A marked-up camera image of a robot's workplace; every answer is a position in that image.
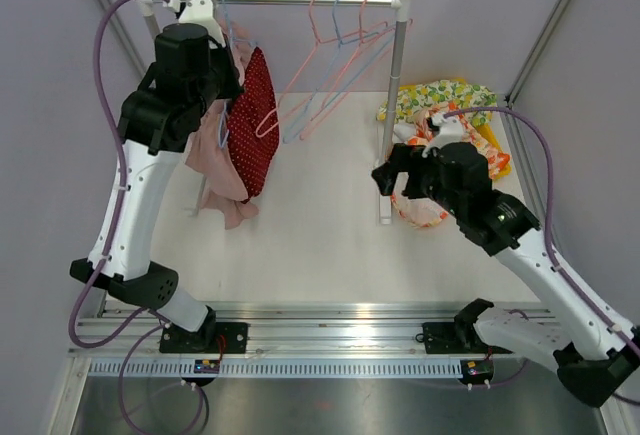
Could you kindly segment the orange floral skirt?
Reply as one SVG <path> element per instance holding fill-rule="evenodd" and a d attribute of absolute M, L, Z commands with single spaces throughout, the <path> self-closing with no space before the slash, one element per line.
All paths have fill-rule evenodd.
<path fill-rule="evenodd" d="M 421 124 L 415 126 L 416 135 L 409 140 L 408 145 L 426 145 L 432 138 L 432 133 L 425 129 L 424 120 L 434 115 L 427 115 Z M 466 114 L 459 116 L 466 129 L 464 141 L 470 142 L 480 154 L 489 162 L 489 177 L 496 181 L 511 172 L 510 155 L 503 151 L 488 123 L 475 127 L 466 118 Z M 391 195 L 391 203 L 399 216 L 415 228 L 428 228 L 438 225 L 447 213 L 435 202 L 428 199 L 410 200 L 402 195 L 407 176 L 401 174 Z"/>

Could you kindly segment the blue wire hanger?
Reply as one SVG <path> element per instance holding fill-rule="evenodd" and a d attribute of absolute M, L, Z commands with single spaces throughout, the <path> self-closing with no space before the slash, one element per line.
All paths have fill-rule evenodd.
<path fill-rule="evenodd" d="M 281 120 L 287 123 L 281 134 L 281 140 L 285 144 L 304 140 L 325 121 L 346 100 L 356 83 L 368 76 L 387 55 L 392 38 L 397 32 L 396 25 L 386 20 L 370 26 L 365 25 L 364 12 L 372 4 L 372 0 L 359 1 L 356 28 L 352 32 L 345 32 L 341 29 L 337 17 L 337 8 L 343 0 L 333 0 L 333 35 L 324 38 L 316 20 L 317 1 L 311 0 L 308 6 L 313 48 L 283 93 L 288 94 L 294 88 L 300 76 L 324 48 L 330 47 L 332 54 L 320 81 L 307 98 L 281 116 Z"/>
<path fill-rule="evenodd" d="M 245 80 L 245 69 L 241 63 L 241 55 L 236 45 L 237 42 L 245 43 L 249 48 L 255 49 L 257 42 L 252 39 L 238 38 L 235 36 L 233 22 L 229 15 L 227 8 L 227 0 L 220 0 L 220 7 L 222 10 L 225 26 L 227 29 L 227 45 L 231 52 L 231 59 L 233 66 L 238 70 L 238 82 L 243 85 Z M 228 121 L 230 116 L 230 109 L 232 108 L 233 101 L 237 98 L 237 95 L 233 95 L 231 98 L 224 101 L 223 109 L 218 123 L 218 147 L 223 149 L 227 146 L 230 130 L 228 127 Z"/>

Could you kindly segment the lemon print skirt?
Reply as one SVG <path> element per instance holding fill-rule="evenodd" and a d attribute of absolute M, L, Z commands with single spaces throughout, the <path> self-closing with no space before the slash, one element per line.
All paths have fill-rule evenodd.
<path fill-rule="evenodd" d="M 484 85 L 462 79 L 442 79 L 401 86 L 396 101 L 396 124 L 421 124 L 432 113 L 497 105 L 497 95 Z"/>

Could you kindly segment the red polka dot skirt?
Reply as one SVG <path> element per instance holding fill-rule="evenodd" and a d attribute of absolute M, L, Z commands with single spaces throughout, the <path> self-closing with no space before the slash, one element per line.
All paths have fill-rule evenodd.
<path fill-rule="evenodd" d="M 261 194 L 280 143 L 275 93 L 260 48 L 251 55 L 244 92 L 232 104 L 227 126 L 227 148 L 247 191 L 244 202 L 248 202 Z"/>

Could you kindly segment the pink pleated skirt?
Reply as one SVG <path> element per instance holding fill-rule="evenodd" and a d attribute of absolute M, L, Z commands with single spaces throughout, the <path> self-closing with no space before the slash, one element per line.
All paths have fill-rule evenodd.
<path fill-rule="evenodd" d="M 230 99 L 212 103 L 201 118 L 199 129 L 190 137 L 185 159 L 186 165 L 204 178 L 197 207 L 218 210 L 226 230 L 237 228 L 259 213 L 256 205 L 245 202 L 249 193 L 225 142 L 228 129 L 224 118 L 230 103 Z"/>

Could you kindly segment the pink wire hanger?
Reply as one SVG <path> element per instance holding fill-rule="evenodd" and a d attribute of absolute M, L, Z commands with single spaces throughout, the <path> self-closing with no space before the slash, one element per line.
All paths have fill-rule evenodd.
<path fill-rule="evenodd" d="M 351 32 L 342 30 L 337 9 L 343 0 L 334 0 L 331 22 L 334 36 L 328 42 L 334 46 L 321 81 L 303 103 L 301 113 L 291 126 L 290 138 L 305 140 L 324 123 L 346 100 L 356 83 L 371 72 L 386 54 L 392 57 L 391 79 L 399 78 L 406 33 L 410 26 L 412 0 L 390 0 L 394 12 L 392 20 L 368 24 L 367 11 L 374 0 L 361 0 L 357 11 L 357 25 Z"/>
<path fill-rule="evenodd" d="M 272 115 L 276 115 L 276 112 L 280 108 L 282 100 L 291 91 L 291 89 L 293 88 L 293 86 L 297 82 L 297 80 L 300 77 L 300 75 L 303 73 L 303 71 L 305 70 L 307 65 L 312 61 L 312 59 L 316 55 L 316 52 L 318 51 L 318 49 L 320 48 L 321 45 L 327 45 L 327 44 L 331 44 L 333 42 L 337 43 L 336 51 L 334 52 L 334 56 L 331 59 L 331 61 L 329 63 L 329 66 L 328 66 L 328 68 L 326 70 L 326 73 L 325 73 L 325 76 L 324 76 L 324 80 L 315 89 L 315 91 L 307 98 L 307 100 L 305 101 L 305 108 L 304 108 L 303 112 L 307 111 L 309 104 L 311 103 L 311 101 L 313 100 L 313 98 L 315 97 L 315 95 L 317 94 L 317 92 L 318 92 L 318 90 L 320 88 L 325 87 L 331 80 L 333 80 L 334 83 L 331 86 L 331 89 L 334 89 L 335 86 L 337 85 L 337 83 L 344 77 L 344 75 L 346 74 L 347 70 L 351 67 L 351 65 L 359 57 L 361 57 L 375 42 L 377 42 L 383 35 L 385 35 L 388 32 L 388 23 L 387 22 L 380 22 L 380 23 L 378 23 L 376 25 L 373 25 L 372 26 L 372 29 L 373 29 L 372 32 L 366 32 L 363 29 L 362 15 L 363 15 L 364 9 L 366 8 L 366 4 L 367 4 L 367 2 L 369 0 L 362 0 L 362 3 L 360 4 L 360 9 L 359 9 L 359 15 L 358 15 L 358 20 L 359 20 L 358 29 L 353 33 L 348 33 L 348 34 L 342 36 L 341 32 L 339 30 L 339 26 L 338 26 L 336 17 L 335 17 L 335 8 L 338 5 L 338 3 L 340 2 L 340 0 L 334 0 L 333 1 L 333 5 L 332 5 L 332 20 L 333 20 L 333 23 L 334 23 L 335 37 L 334 38 L 330 38 L 330 39 L 322 39 L 320 37 L 320 35 L 319 35 L 319 31 L 318 31 L 317 25 L 316 25 L 316 20 L 315 20 L 315 17 L 314 17 L 314 3 L 316 1 L 317 0 L 311 0 L 309 2 L 309 5 L 308 5 L 308 16 L 309 16 L 309 21 L 310 21 L 310 24 L 311 24 L 311 29 L 312 29 L 312 32 L 313 32 L 313 36 L 314 36 L 314 47 L 311 50 L 311 52 L 309 53 L 309 55 L 307 56 L 307 58 L 305 59 L 305 61 L 302 63 L 300 68 L 297 70 L 297 72 L 295 73 L 294 77 L 291 79 L 291 81 L 288 83 L 288 85 L 285 87 L 285 89 L 280 93 L 280 96 L 279 96 L 279 98 L 278 98 L 278 100 L 276 102 L 275 108 L 272 109 L 264 117 L 264 119 L 259 123 L 259 125 L 256 127 L 255 135 L 258 138 L 263 138 L 267 134 L 272 132 L 274 129 L 278 128 L 279 124 L 281 122 L 284 122 L 285 120 L 287 120 L 291 115 L 293 115 L 302 106 L 302 102 L 300 102 L 298 105 L 296 105 L 293 109 L 291 109 L 289 112 L 287 112 L 281 118 L 274 118 L 273 119 L 273 124 L 271 124 L 268 128 L 265 127 L 265 123 L 268 122 L 271 119 L 271 116 Z M 355 42 L 358 43 L 358 46 L 357 46 L 356 50 L 353 52 L 353 54 L 351 55 L 351 57 L 348 60 L 348 62 L 342 67 L 342 69 L 337 74 L 332 74 L 331 70 L 333 69 L 333 67 L 335 65 L 337 57 L 341 53 L 341 49 L 344 46 L 348 45 L 349 43 L 355 43 Z"/>

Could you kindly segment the white skirt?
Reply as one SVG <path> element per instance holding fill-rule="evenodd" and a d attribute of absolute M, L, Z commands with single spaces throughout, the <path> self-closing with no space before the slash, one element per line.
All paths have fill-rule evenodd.
<path fill-rule="evenodd" d="M 415 126 L 399 122 L 393 127 L 393 140 L 396 143 L 408 143 L 416 135 Z"/>

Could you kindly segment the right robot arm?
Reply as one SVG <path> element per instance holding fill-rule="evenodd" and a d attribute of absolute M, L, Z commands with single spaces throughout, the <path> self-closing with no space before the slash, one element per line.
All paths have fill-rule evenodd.
<path fill-rule="evenodd" d="M 466 142 L 441 148 L 393 146 L 371 176 L 392 194 L 399 174 L 409 199 L 430 199 L 461 233 L 507 267 L 551 311 L 546 327 L 476 300 L 456 318 L 454 339 L 519 354 L 555 373 L 583 404 L 599 408 L 639 368 L 639 328 L 611 308 L 546 240 L 539 220 L 516 197 L 494 189 L 487 159 Z"/>

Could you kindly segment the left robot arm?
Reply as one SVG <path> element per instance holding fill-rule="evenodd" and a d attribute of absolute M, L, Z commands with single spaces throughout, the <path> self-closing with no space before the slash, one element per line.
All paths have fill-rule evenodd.
<path fill-rule="evenodd" d="M 99 239 L 70 275 L 169 322 L 175 351 L 205 352 L 216 343 L 216 314 L 179 285 L 178 273 L 151 259 L 164 193 L 190 135 L 214 101 L 241 87 L 230 50 L 201 25 L 173 24 L 155 38 L 156 60 L 123 102 L 117 163 Z"/>

